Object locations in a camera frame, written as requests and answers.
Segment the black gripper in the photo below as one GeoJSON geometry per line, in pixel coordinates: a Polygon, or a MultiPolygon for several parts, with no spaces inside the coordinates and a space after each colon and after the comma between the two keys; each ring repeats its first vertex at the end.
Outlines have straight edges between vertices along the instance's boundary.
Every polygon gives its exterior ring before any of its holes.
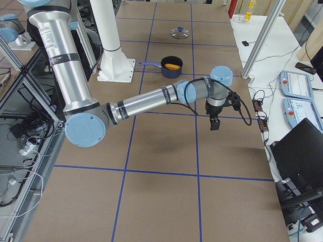
{"type": "Polygon", "coordinates": [[[222,112],[223,106],[213,106],[210,103],[205,103],[206,114],[210,118],[210,129],[219,130],[221,121],[218,119],[218,115],[222,112]]]}

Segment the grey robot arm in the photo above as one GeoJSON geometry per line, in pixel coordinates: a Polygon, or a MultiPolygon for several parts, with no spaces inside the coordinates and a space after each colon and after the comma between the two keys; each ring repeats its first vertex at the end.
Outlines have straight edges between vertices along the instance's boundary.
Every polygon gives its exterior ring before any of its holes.
{"type": "Polygon", "coordinates": [[[229,99],[233,72],[225,66],[212,69],[209,77],[180,80],[155,90],[135,94],[134,59],[121,50],[111,2],[91,1],[103,56],[94,84],[87,79],[71,29],[72,1],[22,1],[28,21],[36,27],[58,82],[65,107],[65,135],[79,147],[102,141],[109,128],[132,116],[169,104],[190,104],[206,99],[210,128],[217,130],[218,114],[229,99]]]}

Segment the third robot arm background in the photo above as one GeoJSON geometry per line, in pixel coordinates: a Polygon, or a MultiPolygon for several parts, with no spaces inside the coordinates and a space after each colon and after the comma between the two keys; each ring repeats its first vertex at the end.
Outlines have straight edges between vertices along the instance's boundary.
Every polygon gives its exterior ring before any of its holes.
{"type": "Polygon", "coordinates": [[[11,50],[31,51],[35,47],[35,42],[15,14],[1,16],[1,38],[11,50]]]}

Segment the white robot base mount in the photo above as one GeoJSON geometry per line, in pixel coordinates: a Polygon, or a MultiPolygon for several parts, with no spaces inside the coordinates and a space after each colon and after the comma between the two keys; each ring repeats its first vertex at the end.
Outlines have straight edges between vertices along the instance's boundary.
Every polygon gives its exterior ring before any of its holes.
{"type": "Polygon", "coordinates": [[[135,59],[129,59],[121,49],[112,1],[90,2],[101,40],[103,54],[97,79],[101,82],[130,83],[135,59]]]}

